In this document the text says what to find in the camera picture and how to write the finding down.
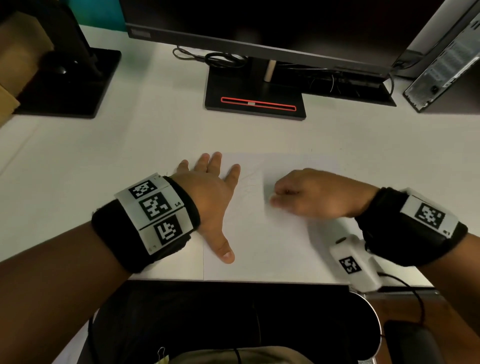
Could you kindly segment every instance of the teal wall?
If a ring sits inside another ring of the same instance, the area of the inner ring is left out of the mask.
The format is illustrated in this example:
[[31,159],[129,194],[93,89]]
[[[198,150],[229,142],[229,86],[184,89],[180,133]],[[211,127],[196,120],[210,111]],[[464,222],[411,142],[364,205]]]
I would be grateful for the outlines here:
[[61,1],[70,6],[80,24],[126,31],[119,0]]

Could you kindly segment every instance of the cardboard box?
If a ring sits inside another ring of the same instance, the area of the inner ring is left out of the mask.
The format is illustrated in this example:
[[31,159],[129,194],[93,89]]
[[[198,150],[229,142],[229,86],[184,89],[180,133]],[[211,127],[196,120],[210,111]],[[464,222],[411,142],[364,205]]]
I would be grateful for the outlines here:
[[15,12],[0,24],[0,126],[20,105],[16,97],[51,50],[53,44],[36,18]]

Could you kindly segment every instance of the finger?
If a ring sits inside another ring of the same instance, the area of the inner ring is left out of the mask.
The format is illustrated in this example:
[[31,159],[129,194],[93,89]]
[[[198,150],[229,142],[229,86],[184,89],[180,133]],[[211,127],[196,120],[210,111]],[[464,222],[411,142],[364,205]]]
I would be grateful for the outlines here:
[[218,177],[220,174],[220,165],[222,164],[222,153],[215,152],[212,155],[212,159],[208,163],[207,173],[211,173]]
[[240,164],[234,164],[225,177],[225,183],[233,191],[239,182],[240,177]]
[[203,153],[200,159],[198,159],[195,168],[193,169],[196,172],[207,172],[208,161],[210,160],[210,155],[208,153]]
[[211,232],[203,232],[208,246],[215,253],[216,256],[224,263],[231,264],[235,260],[235,254],[233,254],[232,248],[228,243],[227,238],[223,235],[222,230],[218,229]]
[[188,161],[184,159],[177,167],[177,172],[188,172]]
[[275,183],[275,193],[276,194],[288,194],[288,193],[298,193],[300,192],[300,182],[297,179],[297,175],[300,171],[293,170],[285,177],[280,178]]
[[270,198],[273,207],[295,215],[303,215],[301,194],[276,194]]

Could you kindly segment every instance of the left hand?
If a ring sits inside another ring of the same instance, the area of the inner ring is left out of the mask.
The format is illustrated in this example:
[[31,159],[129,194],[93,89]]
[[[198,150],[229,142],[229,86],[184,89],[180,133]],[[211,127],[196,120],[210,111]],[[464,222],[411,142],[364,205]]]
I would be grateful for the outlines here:
[[202,154],[193,170],[189,170],[188,161],[183,160],[171,179],[195,202],[200,214],[200,235],[224,263],[230,264],[235,260],[235,255],[222,232],[223,216],[237,186],[240,165],[233,165],[222,180],[218,177],[221,162],[220,152],[215,152],[211,159],[209,154]]

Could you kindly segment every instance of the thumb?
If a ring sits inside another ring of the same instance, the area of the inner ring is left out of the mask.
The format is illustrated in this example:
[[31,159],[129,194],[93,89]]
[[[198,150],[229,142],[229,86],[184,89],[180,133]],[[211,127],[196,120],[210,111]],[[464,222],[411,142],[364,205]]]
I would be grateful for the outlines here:
[[227,238],[223,235],[222,229],[215,231],[200,232],[205,238],[208,246],[224,263],[231,264],[235,260],[232,248],[228,243]]
[[275,194],[270,198],[270,204],[297,215],[300,213],[300,194]]

